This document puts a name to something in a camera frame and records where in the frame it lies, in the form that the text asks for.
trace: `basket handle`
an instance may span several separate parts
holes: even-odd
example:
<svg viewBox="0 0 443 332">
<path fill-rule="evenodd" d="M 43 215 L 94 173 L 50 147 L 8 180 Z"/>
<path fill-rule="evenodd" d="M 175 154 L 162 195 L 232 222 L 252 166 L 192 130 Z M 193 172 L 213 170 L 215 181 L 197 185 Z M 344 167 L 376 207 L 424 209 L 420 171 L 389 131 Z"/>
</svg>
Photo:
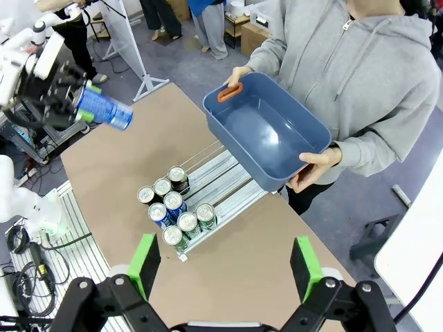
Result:
<svg viewBox="0 0 443 332">
<path fill-rule="evenodd" d="M 243 83 L 239 82 L 233 88 L 227 88 L 227 89 L 224 89 L 223 91 L 221 91 L 219 93 L 219 95 L 217 96 L 217 101 L 218 102 L 225 102 L 229 98 L 232 98 L 233 96 L 238 95 L 242 91 L 243 91 Z"/>
</svg>

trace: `metal grate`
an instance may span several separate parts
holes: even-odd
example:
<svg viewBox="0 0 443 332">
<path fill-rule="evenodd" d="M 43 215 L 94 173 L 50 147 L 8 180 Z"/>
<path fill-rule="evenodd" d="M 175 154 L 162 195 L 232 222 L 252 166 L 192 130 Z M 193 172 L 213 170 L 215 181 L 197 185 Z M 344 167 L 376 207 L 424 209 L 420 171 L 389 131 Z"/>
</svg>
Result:
<svg viewBox="0 0 443 332">
<path fill-rule="evenodd" d="M 66 222 L 68 223 L 70 231 L 59 241 L 52 243 L 53 246 L 68 243 L 81 237 L 82 235 L 89 233 L 88 226 L 82 216 L 80 208 L 78 207 L 77 201 L 75 200 L 69 181 L 61 185 L 57 189 L 57 192 L 59 194 L 60 202 L 62 203 L 64 214 L 67 219 Z M 107 273 L 109 272 L 109 266 L 92 236 L 65 248 L 60 248 L 58 251 L 67 260 L 71 275 L 67 283 L 57 285 L 55 287 L 55 292 L 57 295 L 56 306 L 55 310 L 49 316 L 47 316 L 49 318 L 55 317 L 64 294 L 66 293 L 66 290 L 73 279 L 76 277 L 89 277 L 98 284 L 107 277 Z M 58 254 L 55 250 L 45 251 L 44 254 L 47 258 L 49 266 L 54 272 L 55 281 L 61 282 L 65 280 L 68 271 L 63 259 L 60 257 L 60 254 Z M 29 250 L 25 251 L 25 253 L 21 255 L 11 253 L 11 258 L 17 271 L 20 271 L 28 262 L 32 261 Z M 33 277 L 34 272 L 34 268 L 31 268 L 29 273 L 32 275 L 29 275 L 29 277 Z M 48 291 L 46 290 L 44 282 L 37 280 L 34 294 L 35 296 L 32 297 L 30 302 L 30 308 L 33 311 L 43 311 L 50 301 L 50 297 L 45 296 L 48 295 Z M 130 331 L 130 329 L 123 317 L 111 317 L 108 319 L 102 331 L 121 332 Z"/>
</svg>

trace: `hoodie drawstring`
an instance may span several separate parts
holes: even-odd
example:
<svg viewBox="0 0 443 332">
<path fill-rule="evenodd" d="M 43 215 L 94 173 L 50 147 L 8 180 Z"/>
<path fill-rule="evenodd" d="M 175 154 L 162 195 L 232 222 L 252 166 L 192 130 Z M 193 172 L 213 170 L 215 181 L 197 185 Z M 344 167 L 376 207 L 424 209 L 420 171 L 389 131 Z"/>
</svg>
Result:
<svg viewBox="0 0 443 332">
<path fill-rule="evenodd" d="M 315 27 L 313 33 L 309 36 L 309 39 L 307 40 L 307 42 L 305 44 L 305 47 L 303 48 L 303 51 L 300 53 L 300 56 L 296 60 L 296 63 L 294 65 L 293 69 L 292 69 L 291 75 L 289 76 L 288 87 L 287 87 L 288 90 L 291 88 L 291 86 L 293 84 L 294 78 L 295 78 L 295 76 L 297 74 L 298 66 L 300 65 L 300 61 L 301 61 L 301 59 L 303 57 L 303 54 L 305 53 L 306 47 L 308 46 L 308 44 L 311 41 L 312 37 L 315 35 L 318 27 L 323 23 L 323 18 L 329 12 L 329 9 L 331 8 L 333 2 L 334 2 L 334 0 L 329 0 L 326 3 L 326 6 L 323 8 L 322 15 L 320 15 L 320 19 L 318 19 L 318 22 L 316 24 L 316 27 Z"/>
<path fill-rule="evenodd" d="M 372 33 L 370 34 L 370 36 L 368 37 L 366 42 L 362 45 L 359 53 L 357 54 L 357 56 L 354 58 L 351 65 L 347 69 L 347 71 L 345 73 L 345 77 L 343 78 L 343 80 L 340 83 L 340 86 L 338 87 L 334 101 L 336 101 L 337 98 L 339 97 L 339 95 L 343 92 L 346 84 L 349 82 L 349 79 L 351 78 L 352 74 L 354 73 L 355 68 L 359 65 L 361 58 L 364 56 L 366 50 L 368 49 L 369 45 L 371 44 L 372 40 L 374 39 L 374 36 L 376 35 L 377 31 L 382 29 L 384 26 L 387 26 L 388 24 L 390 24 L 390 22 L 391 22 L 390 19 L 385 19 L 375 26 L 374 30 L 372 31 Z"/>
</svg>

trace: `can dispenser rack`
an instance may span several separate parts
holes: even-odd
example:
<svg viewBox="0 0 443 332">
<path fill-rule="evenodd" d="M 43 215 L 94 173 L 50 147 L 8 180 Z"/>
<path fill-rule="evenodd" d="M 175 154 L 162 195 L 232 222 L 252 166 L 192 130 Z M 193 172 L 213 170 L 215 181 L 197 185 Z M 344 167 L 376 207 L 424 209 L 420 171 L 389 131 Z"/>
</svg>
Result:
<svg viewBox="0 0 443 332">
<path fill-rule="evenodd" d="M 216 141 L 181 165 L 188 174 L 190 191 L 183 195 L 188 211 L 194 212 L 198 205 L 209 203 L 214 206 L 217 226 L 189 241 L 183 252 L 177 252 L 181 261 L 200 243 L 228 224 L 252 204 L 260 200 L 265 192 L 239 164 L 239 162 Z"/>
</svg>

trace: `black pants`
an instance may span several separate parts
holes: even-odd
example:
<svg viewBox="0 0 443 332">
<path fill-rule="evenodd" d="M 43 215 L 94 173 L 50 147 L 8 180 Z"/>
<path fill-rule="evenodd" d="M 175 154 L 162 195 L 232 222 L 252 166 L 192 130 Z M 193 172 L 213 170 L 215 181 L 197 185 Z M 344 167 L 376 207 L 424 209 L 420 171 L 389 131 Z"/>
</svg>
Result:
<svg viewBox="0 0 443 332">
<path fill-rule="evenodd" d="M 310 185 L 308 188 L 306 188 L 299 194 L 296 194 L 296 192 L 293 189 L 286 186 L 289 197 L 289 206 L 300 216 L 303 213 L 305 213 L 307 209 L 309 209 L 309 206 L 311 206 L 311 203 L 314 200 L 314 198 L 316 198 L 326 189 L 329 189 L 332 185 L 333 183 L 329 185 Z"/>
<path fill-rule="evenodd" d="M 140 0 L 140 4 L 150 30 L 160 29 L 163 21 L 170 37 L 181 35 L 181 23 L 166 0 Z"/>
<path fill-rule="evenodd" d="M 63 10 L 59 10 L 55 14 L 60 19 L 68 18 Z M 92 80 L 97 75 L 97 70 L 92 65 L 91 56 L 86 47 L 88 32 L 83 20 L 55 26 L 53 29 L 64 38 L 64 44 L 71 50 L 75 64 L 83 68 L 88 79 Z"/>
<path fill-rule="evenodd" d="M 434 59 L 437 60 L 440 57 L 440 52 L 443 47 L 443 16 L 439 15 L 436 18 L 435 26 L 437 27 L 437 33 L 431 36 L 431 53 Z"/>
</svg>

